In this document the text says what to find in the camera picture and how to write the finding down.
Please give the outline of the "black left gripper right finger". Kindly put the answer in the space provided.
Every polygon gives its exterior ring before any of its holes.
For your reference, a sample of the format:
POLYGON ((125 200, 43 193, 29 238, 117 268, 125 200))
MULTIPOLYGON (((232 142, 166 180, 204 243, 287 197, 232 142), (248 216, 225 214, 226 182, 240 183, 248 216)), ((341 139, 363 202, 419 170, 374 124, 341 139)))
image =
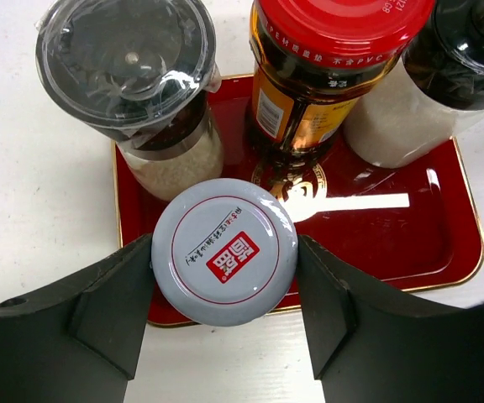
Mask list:
POLYGON ((484 402, 484 303, 408 294, 302 236, 297 284, 327 402, 484 402))

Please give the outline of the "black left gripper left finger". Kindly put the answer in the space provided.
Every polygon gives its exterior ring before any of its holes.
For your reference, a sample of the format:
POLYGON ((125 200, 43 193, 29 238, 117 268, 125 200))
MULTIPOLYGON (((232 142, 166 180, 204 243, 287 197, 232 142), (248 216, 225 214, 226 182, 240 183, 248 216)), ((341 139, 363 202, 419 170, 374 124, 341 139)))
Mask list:
POLYGON ((0 303, 0 402, 121 402, 155 279, 151 236, 0 303))

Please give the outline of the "white lid jar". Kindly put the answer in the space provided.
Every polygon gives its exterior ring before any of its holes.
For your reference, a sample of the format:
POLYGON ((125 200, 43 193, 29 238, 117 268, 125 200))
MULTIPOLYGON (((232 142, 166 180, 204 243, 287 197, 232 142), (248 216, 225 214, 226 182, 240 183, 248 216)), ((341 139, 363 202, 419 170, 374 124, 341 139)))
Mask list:
POLYGON ((297 267, 297 230, 268 191, 248 181, 201 182, 155 225, 150 265, 166 300, 193 322, 233 327, 272 311, 297 267))

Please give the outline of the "clear lid pepper grinder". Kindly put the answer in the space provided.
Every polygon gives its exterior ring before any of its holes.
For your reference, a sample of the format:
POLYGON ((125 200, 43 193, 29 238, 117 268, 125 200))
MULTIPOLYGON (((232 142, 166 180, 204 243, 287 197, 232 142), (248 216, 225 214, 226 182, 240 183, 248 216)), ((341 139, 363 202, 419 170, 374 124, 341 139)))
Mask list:
POLYGON ((110 138, 134 178, 170 201, 218 178, 224 149, 208 104, 221 85, 200 1, 57 1, 37 25, 51 100, 110 138))

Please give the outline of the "red lid sauce jar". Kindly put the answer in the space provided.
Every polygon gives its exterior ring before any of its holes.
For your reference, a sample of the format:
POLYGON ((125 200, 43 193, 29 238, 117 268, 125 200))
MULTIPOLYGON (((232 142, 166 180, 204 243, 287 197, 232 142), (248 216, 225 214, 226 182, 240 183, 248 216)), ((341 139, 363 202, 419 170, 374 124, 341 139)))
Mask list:
POLYGON ((432 1, 255 1, 249 132, 291 164, 325 154, 350 111, 395 66, 432 1))

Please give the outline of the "black cap white spice bottle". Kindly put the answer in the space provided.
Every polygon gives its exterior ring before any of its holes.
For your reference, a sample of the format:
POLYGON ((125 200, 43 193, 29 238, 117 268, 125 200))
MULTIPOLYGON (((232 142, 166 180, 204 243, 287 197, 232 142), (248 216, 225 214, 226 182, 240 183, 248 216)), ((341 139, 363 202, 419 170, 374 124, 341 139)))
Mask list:
POLYGON ((345 142, 383 168, 410 164, 484 118, 484 1, 438 1, 402 59, 345 119, 345 142))

